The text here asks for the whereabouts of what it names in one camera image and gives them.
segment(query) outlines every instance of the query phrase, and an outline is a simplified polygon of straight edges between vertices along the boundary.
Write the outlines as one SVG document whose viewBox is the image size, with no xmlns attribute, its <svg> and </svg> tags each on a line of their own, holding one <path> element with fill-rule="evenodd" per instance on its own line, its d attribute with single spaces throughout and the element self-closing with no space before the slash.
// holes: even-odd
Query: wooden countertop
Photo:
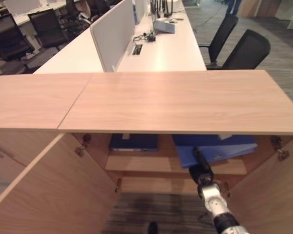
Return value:
<svg viewBox="0 0 293 234">
<path fill-rule="evenodd" d="M 91 76 L 0 76 L 0 129 L 56 130 Z"/>
<path fill-rule="evenodd" d="M 260 70 L 100 74 L 59 129 L 286 135 L 293 103 Z"/>
<path fill-rule="evenodd" d="M 293 135 L 293 103 L 260 70 L 1 76 L 0 128 Z"/>
</svg>

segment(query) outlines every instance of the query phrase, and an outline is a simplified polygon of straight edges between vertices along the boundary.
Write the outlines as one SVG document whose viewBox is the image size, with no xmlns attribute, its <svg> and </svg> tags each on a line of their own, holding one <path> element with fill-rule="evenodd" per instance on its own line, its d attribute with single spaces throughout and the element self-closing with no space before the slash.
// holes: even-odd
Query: white partition panel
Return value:
<svg viewBox="0 0 293 234">
<path fill-rule="evenodd" d="M 13 16 L 27 14 L 41 6 L 40 0 L 5 0 L 4 3 Z"/>
<path fill-rule="evenodd" d="M 137 21 L 140 22 L 147 12 L 147 0 L 135 0 Z"/>
<path fill-rule="evenodd" d="M 134 34 L 132 0 L 123 0 L 90 26 L 105 72 L 114 72 Z"/>
</svg>

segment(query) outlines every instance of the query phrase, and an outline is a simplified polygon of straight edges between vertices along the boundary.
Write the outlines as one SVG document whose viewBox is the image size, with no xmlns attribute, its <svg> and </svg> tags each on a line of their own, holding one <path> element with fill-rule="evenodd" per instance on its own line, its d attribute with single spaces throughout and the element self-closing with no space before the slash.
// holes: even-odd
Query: white desk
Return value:
<svg viewBox="0 0 293 234">
<path fill-rule="evenodd" d="M 41 66 L 35 74 L 92 72 L 103 72 L 103 67 L 93 43 L 90 29 L 87 28 Z"/>
<path fill-rule="evenodd" d="M 42 5 L 39 8 L 32 9 L 29 12 L 26 12 L 26 13 L 18 15 L 18 16 L 14 16 L 13 18 L 14 18 L 14 20 L 15 20 L 17 25 L 21 25 L 21 24 L 24 24 L 26 22 L 29 22 L 29 17 L 27 16 L 28 14 L 35 13 L 35 12 L 38 12 L 38 11 L 45 11 L 45 10 L 48 10 L 48 9 L 58 10 L 58 9 L 64 7 L 64 6 L 66 6 L 66 2 L 64 0 L 59 0 L 57 2 L 49 3 L 48 5 Z"/>
<path fill-rule="evenodd" d="M 184 7 L 173 18 L 183 18 L 175 24 L 175 34 L 159 34 L 155 42 L 143 44 L 140 55 L 132 55 L 129 45 L 117 72 L 205 71 L 206 66 Z M 144 16 L 136 26 L 135 36 L 150 32 L 151 17 Z"/>
<path fill-rule="evenodd" d="M 158 35 L 155 42 L 144 43 L 139 56 L 126 51 L 117 72 L 204 71 L 206 70 L 187 14 L 176 13 L 184 18 L 176 24 L 175 34 Z M 149 32 L 151 20 L 144 16 L 136 25 L 136 35 Z M 103 72 L 97 49 L 90 30 L 85 30 L 35 74 Z"/>
</svg>

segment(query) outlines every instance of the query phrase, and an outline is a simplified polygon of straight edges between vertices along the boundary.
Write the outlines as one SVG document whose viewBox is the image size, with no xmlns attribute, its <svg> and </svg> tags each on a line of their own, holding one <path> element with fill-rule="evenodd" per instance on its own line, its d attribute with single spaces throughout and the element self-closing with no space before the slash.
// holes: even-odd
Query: chair backrest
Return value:
<svg viewBox="0 0 293 234">
<path fill-rule="evenodd" d="M 77 9 L 74 0 L 66 0 L 66 10 L 69 15 L 78 15 L 79 10 Z"/>
<path fill-rule="evenodd" d="M 53 9 L 29 14 L 28 17 L 38 34 L 42 46 L 48 47 L 55 39 L 65 38 Z"/>
<path fill-rule="evenodd" d="M 11 14 L 0 17 L 0 53 L 23 41 L 23 34 Z"/>
<path fill-rule="evenodd" d="M 216 62 L 221 49 L 238 21 L 239 18 L 237 16 L 230 14 L 225 16 L 209 46 L 209 57 L 212 63 Z"/>
<path fill-rule="evenodd" d="M 92 12 L 97 10 L 100 16 L 110 10 L 105 0 L 86 0 L 86 2 L 88 3 L 90 10 Z"/>
<path fill-rule="evenodd" d="M 248 29 L 225 61 L 222 69 L 255 69 L 269 52 L 269 41 Z"/>
</svg>

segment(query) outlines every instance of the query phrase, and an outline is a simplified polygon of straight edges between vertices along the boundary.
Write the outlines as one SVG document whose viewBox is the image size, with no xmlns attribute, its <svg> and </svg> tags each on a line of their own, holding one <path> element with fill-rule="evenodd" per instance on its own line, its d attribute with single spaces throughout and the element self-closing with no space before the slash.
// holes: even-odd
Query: wooden panel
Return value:
<svg viewBox="0 0 293 234">
<path fill-rule="evenodd" d="M 240 157 L 212 163 L 211 167 L 215 174 L 246 174 Z M 171 135 L 159 135 L 157 152 L 110 152 L 105 169 L 188 174 L 180 165 Z"/>
<path fill-rule="evenodd" d="M 56 136 L 55 132 L 0 130 L 0 147 L 27 166 Z"/>
<path fill-rule="evenodd" d="M 25 167 L 5 156 L 0 158 L 0 178 L 12 182 Z"/>
<path fill-rule="evenodd" d="M 229 208 L 250 233 L 293 234 L 293 140 L 231 190 Z"/>
<path fill-rule="evenodd" d="M 197 185 L 192 179 L 124 177 L 122 192 L 197 195 Z"/>
<path fill-rule="evenodd" d="M 0 128 L 56 129 L 90 76 L 0 76 Z"/>
<path fill-rule="evenodd" d="M 256 17 L 274 17 L 281 0 L 262 0 Z"/>
<path fill-rule="evenodd" d="M 265 71 L 105 73 L 59 129 L 106 133 L 293 134 L 293 103 Z"/>
<path fill-rule="evenodd" d="M 76 139 L 82 143 L 84 133 L 74 133 Z M 105 167 L 109 154 L 109 143 L 111 141 L 112 134 L 90 134 L 91 142 L 87 146 L 87 151 L 90 156 L 97 162 L 102 168 Z"/>
<path fill-rule="evenodd" d="M 240 17 L 254 17 L 260 0 L 243 0 L 238 15 Z"/>
<path fill-rule="evenodd" d="M 0 196 L 0 234 L 99 233 L 116 185 L 71 134 L 60 134 Z"/>
</svg>

